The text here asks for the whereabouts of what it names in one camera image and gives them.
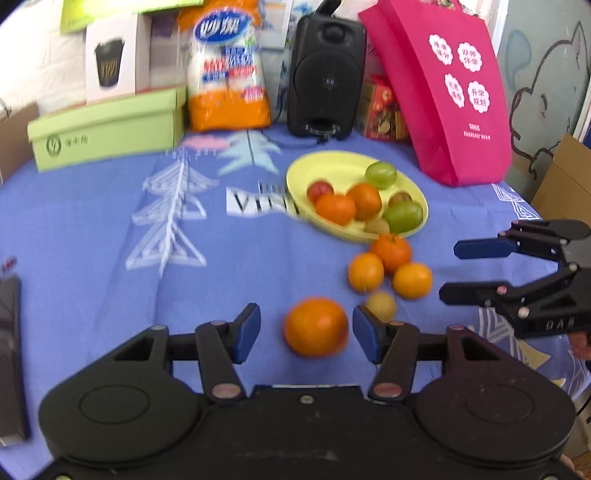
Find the orange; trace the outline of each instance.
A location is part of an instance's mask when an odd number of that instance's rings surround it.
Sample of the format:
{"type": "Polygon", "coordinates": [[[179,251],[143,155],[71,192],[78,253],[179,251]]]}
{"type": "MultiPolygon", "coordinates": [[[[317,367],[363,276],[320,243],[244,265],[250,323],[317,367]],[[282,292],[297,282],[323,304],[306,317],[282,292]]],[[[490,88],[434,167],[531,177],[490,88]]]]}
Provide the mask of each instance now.
{"type": "Polygon", "coordinates": [[[349,284],[359,293],[375,290],[384,281],[384,264],[376,254],[359,254],[349,264],[349,284]]]}
{"type": "Polygon", "coordinates": [[[347,344],[349,321],[338,303],[311,297],[291,309],[283,324],[283,334],[291,349],[300,355],[333,355],[347,344]]]}
{"type": "Polygon", "coordinates": [[[396,270],[392,286],[401,297],[416,300],[431,291],[433,274],[429,267],[422,263],[407,263],[396,270]]]}
{"type": "Polygon", "coordinates": [[[370,183],[353,185],[347,192],[347,197],[351,197],[355,202],[355,220],[369,220],[382,209],[382,198],[378,189],[370,183]]]}
{"type": "Polygon", "coordinates": [[[394,234],[380,235],[369,251],[382,259],[387,273],[394,273],[413,259],[413,249],[410,244],[401,236],[394,234]]]}
{"type": "Polygon", "coordinates": [[[316,214],[340,226],[355,218],[355,202],[350,197],[327,193],[316,201],[316,214]]]}

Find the red gift box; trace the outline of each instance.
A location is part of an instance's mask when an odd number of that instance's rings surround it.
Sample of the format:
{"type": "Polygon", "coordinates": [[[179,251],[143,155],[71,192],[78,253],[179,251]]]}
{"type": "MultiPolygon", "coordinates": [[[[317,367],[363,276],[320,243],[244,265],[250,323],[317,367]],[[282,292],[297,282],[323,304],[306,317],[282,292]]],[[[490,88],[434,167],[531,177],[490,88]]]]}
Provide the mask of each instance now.
{"type": "Polygon", "coordinates": [[[400,106],[386,78],[371,75],[371,81],[363,83],[355,126],[372,140],[408,139],[400,106]]]}

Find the wall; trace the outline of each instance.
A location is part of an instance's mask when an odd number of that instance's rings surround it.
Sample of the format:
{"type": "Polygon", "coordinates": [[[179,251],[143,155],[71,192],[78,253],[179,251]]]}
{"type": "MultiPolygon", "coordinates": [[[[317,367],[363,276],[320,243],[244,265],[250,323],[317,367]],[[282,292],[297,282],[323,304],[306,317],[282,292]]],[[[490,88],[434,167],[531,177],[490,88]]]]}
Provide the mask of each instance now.
{"type": "Polygon", "coordinates": [[[591,66],[589,2],[511,0],[498,61],[514,152],[505,180],[531,200],[579,120],[591,66]]]}

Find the black speaker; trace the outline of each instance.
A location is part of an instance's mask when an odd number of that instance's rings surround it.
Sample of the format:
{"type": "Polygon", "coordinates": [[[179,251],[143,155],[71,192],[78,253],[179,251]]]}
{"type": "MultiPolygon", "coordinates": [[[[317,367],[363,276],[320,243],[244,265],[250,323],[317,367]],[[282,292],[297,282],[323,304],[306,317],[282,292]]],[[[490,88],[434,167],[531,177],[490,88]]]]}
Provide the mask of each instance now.
{"type": "Polygon", "coordinates": [[[353,128],[365,67],[365,27],[332,13],[325,0],[300,18],[291,55],[287,126],[296,137],[346,138],[353,128]]]}

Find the box lid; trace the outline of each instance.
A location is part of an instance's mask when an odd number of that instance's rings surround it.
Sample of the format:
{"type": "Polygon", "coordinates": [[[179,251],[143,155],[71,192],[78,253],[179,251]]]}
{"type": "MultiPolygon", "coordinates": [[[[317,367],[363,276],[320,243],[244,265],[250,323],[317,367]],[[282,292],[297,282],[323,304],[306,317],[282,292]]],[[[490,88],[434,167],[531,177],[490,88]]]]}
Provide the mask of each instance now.
{"type": "Polygon", "coordinates": [[[201,5],[203,0],[64,0],[61,33],[82,30],[97,18],[121,13],[144,13],[201,5]]]}
{"type": "Polygon", "coordinates": [[[591,194],[591,150],[571,135],[565,135],[553,163],[591,194]]]}
{"type": "Polygon", "coordinates": [[[183,106],[186,101],[187,88],[182,85],[171,89],[152,90],[108,102],[69,108],[45,115],[29,123],[29,140],[39,140],[74,128],[173,111],[183,106]]]}

